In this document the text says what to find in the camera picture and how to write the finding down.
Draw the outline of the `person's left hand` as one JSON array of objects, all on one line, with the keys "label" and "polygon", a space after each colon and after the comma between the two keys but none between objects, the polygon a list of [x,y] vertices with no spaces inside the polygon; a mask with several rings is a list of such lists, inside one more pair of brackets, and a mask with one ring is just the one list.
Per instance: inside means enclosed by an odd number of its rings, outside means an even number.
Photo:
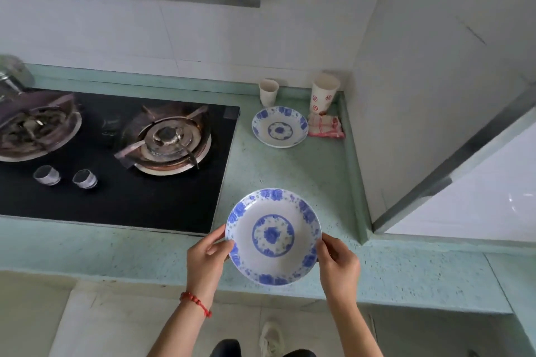
[{"label": "person's left hand", "polygon": [[221,225],[197,244],[188,249],[186,257],[186,291],[191,293],[208,309],[221,278],[224,263],[229,257],[214,257],[206,254],[208,247],[225,240],[225,225]]}]

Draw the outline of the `person's right hand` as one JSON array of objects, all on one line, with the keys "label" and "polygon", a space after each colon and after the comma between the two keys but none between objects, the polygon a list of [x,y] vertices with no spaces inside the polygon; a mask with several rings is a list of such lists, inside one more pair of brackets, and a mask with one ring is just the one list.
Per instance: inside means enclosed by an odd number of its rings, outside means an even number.
[{"label": "person's right hand", "polygon": [[322,233],[319,240],[329,240],[336,255],[333,264],[319,264],[320,283],[326,300],[357,299],[360,261],[355,253],[342,242],[327,233]]}]

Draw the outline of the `large blue floral plate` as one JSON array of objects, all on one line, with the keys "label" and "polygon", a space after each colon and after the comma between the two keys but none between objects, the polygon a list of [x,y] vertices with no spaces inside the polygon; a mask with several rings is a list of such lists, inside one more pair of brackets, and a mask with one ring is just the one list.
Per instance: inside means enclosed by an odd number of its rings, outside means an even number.
[{"label": "large blue floral plate", "polygon": [[313,208],[298,194],[279,188],[242,198],[225,228],[225,239],[234,241],[233,265],[263,286],[287,286],[305,277],[316,264],[321,237]]}]

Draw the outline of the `person's left forearm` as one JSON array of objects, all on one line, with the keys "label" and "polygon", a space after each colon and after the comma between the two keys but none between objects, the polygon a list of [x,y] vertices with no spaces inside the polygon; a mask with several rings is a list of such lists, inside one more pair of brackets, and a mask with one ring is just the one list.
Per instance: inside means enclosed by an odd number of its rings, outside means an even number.
[{"label": "person's left forearm", "polygon": [[211,307],[207,309],[189,292],[182,293],[178,307],[164,325],[147,357],[191,357],[200,329],[211,315]]}]

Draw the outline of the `person's right forearm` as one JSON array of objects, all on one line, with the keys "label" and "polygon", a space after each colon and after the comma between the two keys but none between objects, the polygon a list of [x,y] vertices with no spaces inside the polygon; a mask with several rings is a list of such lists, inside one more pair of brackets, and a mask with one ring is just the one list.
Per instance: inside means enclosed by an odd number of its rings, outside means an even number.
[{"label": "person's right forearm", "polygon": [[356,300],[327,300],[345,357],[384,357]]}]

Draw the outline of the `black glass gas stove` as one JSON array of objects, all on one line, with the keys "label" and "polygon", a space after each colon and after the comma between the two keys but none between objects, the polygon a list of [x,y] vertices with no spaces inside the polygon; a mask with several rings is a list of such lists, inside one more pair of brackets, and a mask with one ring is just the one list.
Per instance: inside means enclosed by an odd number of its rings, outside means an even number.
[{"label": "black glass gas stove", "polygon": [[[122,130],[143,105],[178,101],[73,93],[82,115],[82,126],[73,139],[34,160],[0,161],[0,216],[196,236],[210,232],[240,107],[194,103],[209,106],[209,154],[199,169],[161,177],[134,166],[125,168],[114,154]],[[42,165],[59,171],[61,181],[50,187],[38,183],[33,173]],[[81,189],[72,182],[82,169],[97,176],[96,187]]]}]

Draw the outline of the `dark trousers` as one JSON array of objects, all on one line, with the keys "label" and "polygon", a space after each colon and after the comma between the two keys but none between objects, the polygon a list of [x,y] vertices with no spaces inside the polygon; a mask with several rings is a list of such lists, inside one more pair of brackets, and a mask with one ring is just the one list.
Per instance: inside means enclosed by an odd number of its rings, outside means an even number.
[{"label": "dark trousers", "polygon": [[[241,347],[236,339],[225,339],[218,342],[212,350],[210,357],[242,357]],[[283,357],[317,357],[308,349],[297,349],[283,355]]]}]

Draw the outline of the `white shoe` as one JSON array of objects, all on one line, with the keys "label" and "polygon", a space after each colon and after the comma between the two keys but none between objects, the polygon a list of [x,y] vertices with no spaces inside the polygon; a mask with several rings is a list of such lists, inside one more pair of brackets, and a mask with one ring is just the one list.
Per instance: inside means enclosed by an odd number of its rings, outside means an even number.
[{"label": "white shoe", "polygon": [[284,336],[279,325],[268,320],[264,323],[259,337],[260,357],[283,357]]}]

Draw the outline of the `gas burner with pan support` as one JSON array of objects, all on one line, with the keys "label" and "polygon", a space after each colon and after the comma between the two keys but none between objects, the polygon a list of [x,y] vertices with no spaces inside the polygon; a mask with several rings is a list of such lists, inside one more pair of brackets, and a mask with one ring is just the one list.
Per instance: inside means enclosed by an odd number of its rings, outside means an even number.
[{"label": "gas burner with pan support", "polygon": [[199,169],[211,145],[208,105],[143,105],[122,130],[114,157],[125,168],[164,177]]},{"label": "gas burner with pan support", "polygon": [[0,161],[34,160],[75,137],[82,115],[73,92],[39,90],[0,101]]}]

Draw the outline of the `red and white cloth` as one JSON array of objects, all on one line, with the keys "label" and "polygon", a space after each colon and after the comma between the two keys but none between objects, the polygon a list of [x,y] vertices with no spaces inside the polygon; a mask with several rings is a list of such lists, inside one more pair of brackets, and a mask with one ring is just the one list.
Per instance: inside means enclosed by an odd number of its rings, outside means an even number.
[{"label": "red and white cloth", "polygon": [[338,116],[308,115],[308,136],[344,139],[345,133]]}]

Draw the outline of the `small blue floral plate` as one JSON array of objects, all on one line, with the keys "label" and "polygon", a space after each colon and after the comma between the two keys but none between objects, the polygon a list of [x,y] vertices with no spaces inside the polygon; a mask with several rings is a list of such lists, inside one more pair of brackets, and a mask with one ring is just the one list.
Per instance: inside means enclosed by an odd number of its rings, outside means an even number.
[{"label": "small blue floral plate", "polygon": [[296,146],[309,134],[306,117],[285,106],[262,109],[253,117],[251,128],[259,141],[277,149]]}]

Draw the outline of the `silver stove knob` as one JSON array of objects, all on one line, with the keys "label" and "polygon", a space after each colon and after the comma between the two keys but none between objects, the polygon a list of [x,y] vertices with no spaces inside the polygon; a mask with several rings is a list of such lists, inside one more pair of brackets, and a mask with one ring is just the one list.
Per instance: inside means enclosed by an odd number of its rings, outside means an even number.
[{"label": "silver stove knob", "polygon": [[54,167],[42,165],[33,173],[33,178],[40,184],[53,186],[61,181],[61,175]]},{"label": "silver stove knob", "polygon": [[74,174],[72,182],[81,189],[92,189],[97,186],[98,178],[91,170],[82,169]]}]

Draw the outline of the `red flowered paper cup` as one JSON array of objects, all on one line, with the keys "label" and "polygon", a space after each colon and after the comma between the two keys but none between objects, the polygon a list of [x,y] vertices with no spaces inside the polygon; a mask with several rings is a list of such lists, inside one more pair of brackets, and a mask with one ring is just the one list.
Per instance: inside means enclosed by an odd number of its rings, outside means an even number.
[{"label": "red flowered paper cup", "polygon": [[320,73],[312,83],[309,113],[325,115],[334,101],[340,85],[338,77],[325,72]]}]

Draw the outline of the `plain white paper cup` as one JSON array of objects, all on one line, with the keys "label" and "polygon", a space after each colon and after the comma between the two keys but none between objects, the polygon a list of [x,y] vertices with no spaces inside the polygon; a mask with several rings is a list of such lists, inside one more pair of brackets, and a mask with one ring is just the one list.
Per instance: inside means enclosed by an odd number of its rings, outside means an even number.
[{"label": "plain white paper cup", "polygon": [[276,105],[279,83],[273,79],[263,79],[258,83],[259,99],[264,108]]}]

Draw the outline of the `grey metal window frame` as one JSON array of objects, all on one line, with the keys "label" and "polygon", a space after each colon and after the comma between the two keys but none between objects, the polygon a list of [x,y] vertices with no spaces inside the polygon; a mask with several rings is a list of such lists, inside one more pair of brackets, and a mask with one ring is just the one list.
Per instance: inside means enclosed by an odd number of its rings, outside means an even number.
[{"label": "grey metal window frame", "polygon": [[372,223],[372,232],[383,234],[416,211],[426,201],[459,180],[500,147],[526,129],[521,123],[536,122],[536,81],[529,83],[510,104],[494,116],[482,129],[438,165],[395,205]]}]

